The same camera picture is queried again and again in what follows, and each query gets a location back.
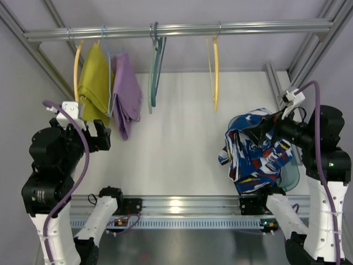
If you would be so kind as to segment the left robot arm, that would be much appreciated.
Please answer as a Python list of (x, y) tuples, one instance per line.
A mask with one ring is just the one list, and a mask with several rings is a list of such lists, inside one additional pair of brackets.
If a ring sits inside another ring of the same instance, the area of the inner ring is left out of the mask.
[(72, 233), (72, 188), (78, 185), (72, 174), (82, 157), (85, 174), (89, 154), (111, 147), (111, 130), (100, 120), (95, 120), (94, 126), (97, 135), (91, 136), (87, 125), (63, 128), (51, 119), (50, 127), (33, 136), (29, 148), (33, 172), (22, 188), (22, 197), (36, 227), (45, 264), (97, 264), (100, 239), (110, 218), (124, 204), (120, 188), (103, 188), (84, 227), (76, 235)]

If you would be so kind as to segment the purple trousers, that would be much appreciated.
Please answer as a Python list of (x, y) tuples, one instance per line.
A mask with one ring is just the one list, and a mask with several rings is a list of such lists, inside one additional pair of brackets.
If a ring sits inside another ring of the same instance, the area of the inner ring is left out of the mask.
[(140, 120), (142, 90), (126, 51), (116, 54), (111, 60), (115, 72), (113, 85), (113, 116), (123, 140), (128, 140), (131, 123)]

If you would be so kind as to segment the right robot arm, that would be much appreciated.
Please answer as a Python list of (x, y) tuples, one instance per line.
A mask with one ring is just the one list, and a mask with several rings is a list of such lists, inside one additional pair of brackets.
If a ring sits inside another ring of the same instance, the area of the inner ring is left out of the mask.
[(320, 105), (308, 123), (278, 112), (262, 116), (258, 124), (243, 130), (258, 146), (272, 131), (272, 142), (287, 140), (302, 151), (309, 188), (308, 224), (302, 222), (284, 194), (266, 196), (266, 207), (284, 234), (290, 264), (351, 264), (342, 243), (344, 199), (351, 181), (351, 158), (338, 147), (344, 124), (340, 110)]

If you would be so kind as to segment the light blue hanger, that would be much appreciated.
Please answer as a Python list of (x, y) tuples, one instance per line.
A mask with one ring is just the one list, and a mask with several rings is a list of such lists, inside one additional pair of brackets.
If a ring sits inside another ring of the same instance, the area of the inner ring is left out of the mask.
[(115, 96), (113, 94), (113, 69), (111, 66), (111, 59), (114, 57), (114, 55), (111, 54), (110, 49), (105, 41), (105, 39), (108, 37), (108, 35), (105, 33), (107, 30), (106, 26), (103, 24), (101, 26), (101, 39), (103, 42), (103, 45), (105, 47), (105, 51), (108, 56), (108, 91), (109, 91), (109, 100), (108, 100), (108, 112), (107, 116), (112, 117), (113, 116), (113, 108), (115, 105)]

